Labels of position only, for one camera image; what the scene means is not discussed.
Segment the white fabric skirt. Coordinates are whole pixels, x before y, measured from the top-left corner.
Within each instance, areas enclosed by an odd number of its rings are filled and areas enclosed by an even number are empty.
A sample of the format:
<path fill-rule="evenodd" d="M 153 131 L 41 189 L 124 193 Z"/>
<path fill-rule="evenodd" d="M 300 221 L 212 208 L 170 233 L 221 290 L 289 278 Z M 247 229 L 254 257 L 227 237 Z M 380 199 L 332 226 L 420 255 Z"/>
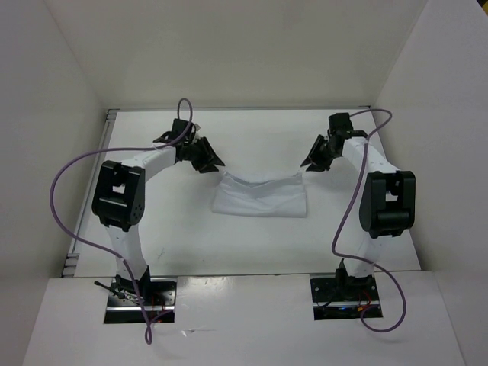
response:
<path fill-rule="evenodd" d="M 225 172 L 211 210 L 239 217 L 305 218 L 307 191 L 303 175 L 248 175 Z"/>

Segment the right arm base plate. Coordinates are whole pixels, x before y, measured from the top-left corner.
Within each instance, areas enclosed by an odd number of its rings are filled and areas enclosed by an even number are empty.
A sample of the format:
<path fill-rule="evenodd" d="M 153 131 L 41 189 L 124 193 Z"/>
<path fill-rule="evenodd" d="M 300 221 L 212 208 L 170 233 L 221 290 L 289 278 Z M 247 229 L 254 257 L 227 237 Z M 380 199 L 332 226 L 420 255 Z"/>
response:
<path fill-rule="evenodd" d="M 368 318 L 382 318 L 379 294 L 375 280 L 365 287 L 341 292 L 334 277 L 312 277 L 310 279 L 313 316 L 316 321 L 359 319 L 361 312 Z"/>

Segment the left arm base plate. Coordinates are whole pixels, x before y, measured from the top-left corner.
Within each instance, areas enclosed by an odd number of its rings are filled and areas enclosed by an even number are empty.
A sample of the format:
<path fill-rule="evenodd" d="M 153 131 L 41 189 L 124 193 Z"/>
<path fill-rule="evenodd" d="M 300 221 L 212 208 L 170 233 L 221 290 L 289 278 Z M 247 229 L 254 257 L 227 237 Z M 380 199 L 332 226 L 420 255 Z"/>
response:
<path fill-rule="evenodd" d="M 144 308 L 149 320 L 156 323 L 173 323 L 175 321 L 175 303 L 177 278 L 153 277 L 152 294 L 144 300 Z M 115 278 L 110 285 L 95 282 L 99 287 L 108 290 L 108 301 L 105 308 L 104 324 L 144 323 L 140 305 L 135 293 L 126 291 L 117 284 Z"/>

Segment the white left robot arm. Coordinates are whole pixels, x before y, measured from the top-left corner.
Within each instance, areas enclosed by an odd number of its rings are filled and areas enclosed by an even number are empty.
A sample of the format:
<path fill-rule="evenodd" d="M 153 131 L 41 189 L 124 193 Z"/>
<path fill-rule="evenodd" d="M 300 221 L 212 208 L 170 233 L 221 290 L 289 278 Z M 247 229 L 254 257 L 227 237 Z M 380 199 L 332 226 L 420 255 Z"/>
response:
<path fill-rule="evenodd" d="M 149 265 L 142 251 L 139 223 L 145 213 L 146 183 L 179 162 L 190 162 L 204 174 L 225 164 L 207 138 L 198 135 L 199 126 L 174 119 L 172 129 L 129 159 L 102 163 L 92 200 L 92 213 L 108 232 L 117 253 L 116 291 L 124 291 L 132 303 L 151 300 L 154 287 Z"/>

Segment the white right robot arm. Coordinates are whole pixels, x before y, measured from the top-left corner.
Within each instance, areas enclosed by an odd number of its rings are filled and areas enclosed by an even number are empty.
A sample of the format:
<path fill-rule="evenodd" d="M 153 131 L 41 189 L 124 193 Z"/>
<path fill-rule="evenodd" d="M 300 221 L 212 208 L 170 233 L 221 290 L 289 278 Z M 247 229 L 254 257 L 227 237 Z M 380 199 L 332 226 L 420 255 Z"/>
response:
<path fill-rule="evenodd" d="M 324 172 L 335 159 L 345 158 L 358 170 L 352 199 L 332 240 L 332 253 L 340 257 L 334 290 L 350 300 L 372 284 L 374 265 L 389 239 L 410 229 L 415 221 L 416 177 L 401 171 L 370 145 L 373 133 L 356 130 L 349 113 L 329 116 L 325 136 L 316 138 L 302 166 L 308 172 Z M 354 255 L 336 250 L 339 235 L 357 199 L 358 219 L 364 238 Z"/>

